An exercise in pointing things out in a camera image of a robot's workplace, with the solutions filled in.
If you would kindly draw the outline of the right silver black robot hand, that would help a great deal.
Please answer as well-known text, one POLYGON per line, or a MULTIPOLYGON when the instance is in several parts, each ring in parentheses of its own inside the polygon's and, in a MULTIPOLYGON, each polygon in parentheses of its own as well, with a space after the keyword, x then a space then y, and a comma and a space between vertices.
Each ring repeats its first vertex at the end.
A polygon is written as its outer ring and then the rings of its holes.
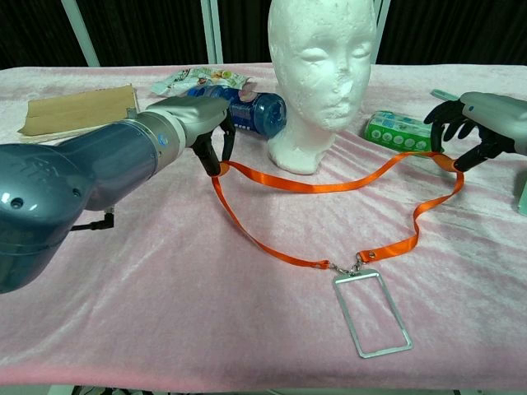
POLYGON ((453 136, 478 130, 481 142, 455 160, 465 172, 501 153, 527 156, 527 101, 505 95, 471 91, 437 105, 425 118, 431 125, 431 149, 441 150, 453 136))

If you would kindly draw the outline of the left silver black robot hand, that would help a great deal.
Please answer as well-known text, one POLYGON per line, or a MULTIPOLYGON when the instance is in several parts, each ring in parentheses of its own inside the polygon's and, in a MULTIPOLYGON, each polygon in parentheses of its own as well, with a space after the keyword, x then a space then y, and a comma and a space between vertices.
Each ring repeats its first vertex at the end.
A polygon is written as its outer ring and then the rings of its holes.
POLYGON ((147 106, 143 113, 164 117, 175 129, 180 145, 192 149, 207 174, 216 177, 222 170, 212 147, 212 132, 217 127, 224 132, 222 160, 231 158, 235 142, 236 129, 228 107, 221 98, 170 97, 147 106))

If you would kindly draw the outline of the clear badge holder silver frame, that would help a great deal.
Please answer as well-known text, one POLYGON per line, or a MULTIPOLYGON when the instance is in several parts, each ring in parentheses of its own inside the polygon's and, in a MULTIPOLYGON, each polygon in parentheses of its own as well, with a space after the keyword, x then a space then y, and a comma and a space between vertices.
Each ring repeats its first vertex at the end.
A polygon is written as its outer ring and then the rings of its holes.
POLYGON ((389 292, 389 289, 385 283, 384 278, 377 270, 365 268, 365 265, 366 264, 361 259, 359 253, 356 254, 356 262, 349 269, 342 268, 335 263, 329 263, 329 270, 332 270, 337 273, 337 275, 333 278, 333 290, 335 292, 338 305, 342 311, 345 323, 347 324, 347 328, 350 333, 350 336, 357 349, 357 354, 362 359, 371 359, 371 358, 376 358, 380 356, 387 356, 387 355, 398 353, 398 352, 412 350, 413 340, 411 339, 408 333, 408 329, 406 328, 403 322, 403 319, 400 315, 400 312, 394 303, 394 300, 392 298, 392 295, 389 292), (363 350, 363 347, 359 340, 357 329, 355 327, 355 324, 352 320, 352 316, 350 314, 350 309, 348 308, 347 303, 345 299, 343 298, 343 293, 340 291, 339 287, 346 285, 346 284, 351 284, 353 282, 364 281, 364 280, 369 280, 369 279, 376 279, 376 282, 382 291, 382 294, 389 306, 389 311, 394 317, 394 320, 397 323, 401 334, 403 335, 403 339, 405 340, 405 343, 402 346, 385 347, 379 350, 368 351, 368 352, 363 350))

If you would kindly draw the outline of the white foam mannequin head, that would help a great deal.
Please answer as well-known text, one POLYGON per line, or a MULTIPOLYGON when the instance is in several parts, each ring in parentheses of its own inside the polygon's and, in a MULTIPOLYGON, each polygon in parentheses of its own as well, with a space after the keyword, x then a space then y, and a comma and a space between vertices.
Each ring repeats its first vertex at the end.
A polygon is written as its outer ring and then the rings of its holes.
POLYGON ((273 163, 313 174, 359 111, 376 36, 373 0, 272 0, 268 47, 287 123, 268 141, 273 163))

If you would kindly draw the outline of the light green snack bag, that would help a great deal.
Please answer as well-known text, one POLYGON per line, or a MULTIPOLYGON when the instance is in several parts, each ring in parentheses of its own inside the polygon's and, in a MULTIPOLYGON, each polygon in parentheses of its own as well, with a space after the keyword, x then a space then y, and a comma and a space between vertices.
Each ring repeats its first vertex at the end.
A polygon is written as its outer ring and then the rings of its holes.
POLYGON ((241 89, 249 77, 232 70, 218 67, 191 67, 154 82, 151 92, 162 97, 179 96, 194 87, 225 86, 241 89))

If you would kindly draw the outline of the blue plastic drink bottle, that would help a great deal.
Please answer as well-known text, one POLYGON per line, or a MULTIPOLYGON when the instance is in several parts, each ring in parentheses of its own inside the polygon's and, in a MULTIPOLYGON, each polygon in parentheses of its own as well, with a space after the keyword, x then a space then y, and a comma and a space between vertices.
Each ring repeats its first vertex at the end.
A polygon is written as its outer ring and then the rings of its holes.
POLYGON ((227 100, 236 128, 256 132, 267 139, 276 136, 287 124, 285 101, 274 93, 243 91, 224 86, 195 86, 186 95, 227 100))

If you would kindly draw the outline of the mint green plastic object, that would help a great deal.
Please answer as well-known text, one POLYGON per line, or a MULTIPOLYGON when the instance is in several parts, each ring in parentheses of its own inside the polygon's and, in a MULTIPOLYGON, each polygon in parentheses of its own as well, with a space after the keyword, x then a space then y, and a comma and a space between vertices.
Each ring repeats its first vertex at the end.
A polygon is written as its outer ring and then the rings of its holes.
POLYGON ((527 170, 519 172, 515 178, 515 208, 527 217, 527 170))

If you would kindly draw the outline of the black background curtain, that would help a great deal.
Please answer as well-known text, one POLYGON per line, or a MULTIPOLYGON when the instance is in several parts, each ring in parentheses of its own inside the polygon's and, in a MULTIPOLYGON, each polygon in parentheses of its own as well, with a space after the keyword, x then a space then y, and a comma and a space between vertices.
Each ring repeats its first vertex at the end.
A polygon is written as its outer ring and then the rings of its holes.
MULTIPOLYGON (((103 67, 204 64, 200 0, 76 0, 103 67)), ((225 63, 266 63, 271 0, 217 0, 225 63)), ((380 64, 527 66, 527 0, 390 0, 380 64)), ((0 0, 0 70, 84 67, 61 0, 0 0)))

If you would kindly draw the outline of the green tissue pack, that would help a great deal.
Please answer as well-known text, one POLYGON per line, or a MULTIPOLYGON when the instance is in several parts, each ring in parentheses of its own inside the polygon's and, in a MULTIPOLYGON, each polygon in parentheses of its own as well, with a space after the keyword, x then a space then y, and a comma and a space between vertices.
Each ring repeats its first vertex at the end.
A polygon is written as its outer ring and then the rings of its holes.
POLYGON ((374 112, 361 136, 399 152, 431 151, 431 125, 392 111, 374 112))

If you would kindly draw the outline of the brown paper notebook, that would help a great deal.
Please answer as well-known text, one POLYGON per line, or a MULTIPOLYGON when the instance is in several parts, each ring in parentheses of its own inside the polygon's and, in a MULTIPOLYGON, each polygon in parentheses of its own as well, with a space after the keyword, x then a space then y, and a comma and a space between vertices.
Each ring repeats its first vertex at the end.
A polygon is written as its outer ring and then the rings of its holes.
POLYGON ((139 110, 136 90, 130 84, 30 100, 25 123, 18 130, 20 141, 75 137, 124 119, 130 109, 139 110))

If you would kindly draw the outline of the pink velvet table cloth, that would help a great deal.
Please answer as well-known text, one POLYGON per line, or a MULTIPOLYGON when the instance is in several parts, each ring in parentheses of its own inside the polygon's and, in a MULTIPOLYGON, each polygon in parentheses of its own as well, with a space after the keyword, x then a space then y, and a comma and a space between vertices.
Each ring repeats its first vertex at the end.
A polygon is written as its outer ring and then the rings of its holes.
POLYGON ((256 388, 527 389, 527 159, 470 170, 419 220, 417 247, 375 263, 413 340, 363 359, 333 272, 408 237, 414 207, 454 176, 411 157, 372 185, 303 195, 222 178, 226 214, 193 152, 128 195, 113 229, 71 233, 29 285, 0 295, 0 386, 182 392, 256 388))

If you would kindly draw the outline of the upright white frame post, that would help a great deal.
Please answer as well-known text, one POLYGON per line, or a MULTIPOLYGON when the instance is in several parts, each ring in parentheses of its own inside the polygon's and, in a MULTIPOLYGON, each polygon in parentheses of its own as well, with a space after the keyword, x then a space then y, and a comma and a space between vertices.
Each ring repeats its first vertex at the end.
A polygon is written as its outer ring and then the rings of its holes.
POLYGON ((222 34, 217 0, 200 0, 209 64, 223 64, 222 34))

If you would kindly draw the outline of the slanted white frame post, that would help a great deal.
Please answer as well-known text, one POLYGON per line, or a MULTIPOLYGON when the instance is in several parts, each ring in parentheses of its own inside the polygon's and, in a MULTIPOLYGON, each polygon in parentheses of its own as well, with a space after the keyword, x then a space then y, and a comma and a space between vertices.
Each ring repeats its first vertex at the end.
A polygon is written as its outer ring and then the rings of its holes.
POLYGON ((380 44, 385 30, 385 24, 389 14, 391 0, 373 0, 375 11, 376 34, 371 50, 371 63, 376 64, 380 51, 380 44))
POLYGON ((61 0, 61 3, 82 51, 83 57, 86 60, 87 66, 99 67, 100 61, 97 57, 88 29, 86 28, 81 10, 78 7, 77 0, 61 0))

